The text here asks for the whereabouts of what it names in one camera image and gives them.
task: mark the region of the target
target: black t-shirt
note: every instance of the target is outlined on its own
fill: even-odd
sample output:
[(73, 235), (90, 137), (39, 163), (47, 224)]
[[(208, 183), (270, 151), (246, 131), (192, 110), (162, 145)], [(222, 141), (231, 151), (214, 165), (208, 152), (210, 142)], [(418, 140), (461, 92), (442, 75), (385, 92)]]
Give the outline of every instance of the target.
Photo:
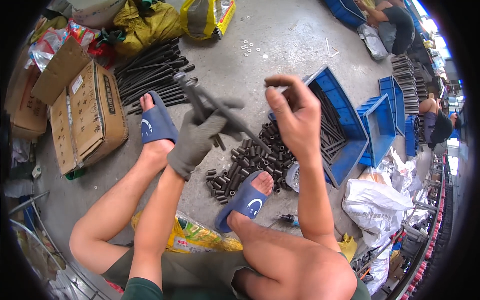
[(437, 122), (435, 123), (435, 130), (430, 137), (432, 144), (440, 144), (445, 142), (453, 132), (453, 124), (450, 118), (445, 115), (441, 109), (438, 109)]
[(408, 10), (400, 6), (392, 6), (382, 10), (388, 18), (388, 21), (396, 25), (395, 42), (393, 43), (392, 53), (402, 54), (413, 43), (415, 38), (415, 25)]

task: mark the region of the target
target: gray work glove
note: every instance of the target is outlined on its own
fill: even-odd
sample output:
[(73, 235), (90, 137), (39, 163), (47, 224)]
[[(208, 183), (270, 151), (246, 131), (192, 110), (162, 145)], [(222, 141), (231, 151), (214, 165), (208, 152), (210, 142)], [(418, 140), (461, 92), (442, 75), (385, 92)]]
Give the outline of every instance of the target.
[[(222, 102), (228, 108), (244, 107), (244, 103), (239, 100), (224, 100)], [(240, 132), (227, 124), (227, 119), (221, 116), (218, 110), (208, 108), (205, 122), (196, 120), (193, 110), (187, 111), (183, 117), (177, 143), (167, 155), (168, 164), (188, 181), (195, 167), (202, 162), (212, 149), (212, 137), (219, 132), (228, 134), (237, 141), (242, 139)]]

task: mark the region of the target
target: cardboard box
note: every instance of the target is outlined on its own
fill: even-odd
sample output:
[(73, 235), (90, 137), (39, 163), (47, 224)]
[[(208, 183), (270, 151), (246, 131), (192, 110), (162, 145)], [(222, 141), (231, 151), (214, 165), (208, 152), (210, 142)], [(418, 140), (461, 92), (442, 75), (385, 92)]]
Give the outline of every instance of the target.
[(32, 96), (32, 88), (40, 76), (36, 66), (25, 69), (28, 47), (20, 54), (10, 78), (5, 109), (10, 114), (12, 137), (32, 140), (47, 130), (47, 105)]
[(432, 174), (432, 176), (430, 177), (431, 180), (436, 180), (436, 181), (440, 181), (440, 174), (438, 173), (435, 173), (435, 174)]
[(94, 164), (128, 137), (115, 77), (74, 38), (53, 56), (32, 94), (51, 105), (53, 143), (63, 175)]
[(404, 263), (405, 259), (401, 255), (391, 260), (388, 267), (388, 278), (394, 281), (396, 279), (401, 280), (405, 275), (405, 270), (401, 268)]

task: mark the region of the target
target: worker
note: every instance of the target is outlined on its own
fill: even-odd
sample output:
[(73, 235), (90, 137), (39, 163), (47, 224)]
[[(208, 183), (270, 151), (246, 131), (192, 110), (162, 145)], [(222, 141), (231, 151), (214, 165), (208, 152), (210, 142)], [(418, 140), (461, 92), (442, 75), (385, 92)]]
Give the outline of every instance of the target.
[(419, 112), (423, 114), (423, 138), (430, 149), (434, 149), (437, 144), (445, 142), (453, 132), (453, 129), (460, 130), (462, 120), (458, 113), (450, 114), (450, 117), (442, 112), (440, 99), (434, 99), (433, 94), (430, 98), (423, 100), (419, 105)]
[[(190, 111), (177, 134), (161, 99), (149, 92), (140, 99), (144, 142), (140, 157), (78, 220), (70, 237), (75, 259), (123, 287), (123, 300), (370, 299), (334, 236), (318, 150), (320, 102), (296, 76), (275, 75), (266, 78), (265, 85), (282, 140), (300, 164), (298, 219), (303, 237), (252, 221), (265, 207), (274, 186), (269, 173), (257, 171), (245, 179), (215, 219), (217, 230), (237, 234), (243, 251), (166, 252), (185, 183), (212, 148), (211, 138), (229, 130), (225, 128), (227, 120), (216, 111), (209, 111), (200, 124), (193, 121)], [(274, 89), (279, 86), (289, 89), (280, 94)], [(224, 104), (242, 107), (239, 102)], [(133, 245), (109, 243), (129, 223), (140, 197), (161, 170)]]
[(371, 8), (363, 0), (355, 0), (362, 11), (369, 16), (367, 24), (378, 28), (378, 34), (388, 53), (402, 54), (413, 43), (415, 25), (403, 0), (382, 1)]

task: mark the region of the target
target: green shorts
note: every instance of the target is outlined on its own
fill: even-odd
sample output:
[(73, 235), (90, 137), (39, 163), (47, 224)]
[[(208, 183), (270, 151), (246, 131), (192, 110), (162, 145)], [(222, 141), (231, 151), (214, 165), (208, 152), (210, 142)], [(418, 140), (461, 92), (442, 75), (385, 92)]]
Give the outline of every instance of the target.
[[(106, 280), (125, 289), (132, 266), (133, 247), (118, 259), (105, 273)], [(248, 299), (232, 287), (237, 270), (249, 268), (243, 251), (196, 252), (162, 254), (162, 290), (166, 299), (178, 288), (211, 288), (233, 292), (237, 299)]]

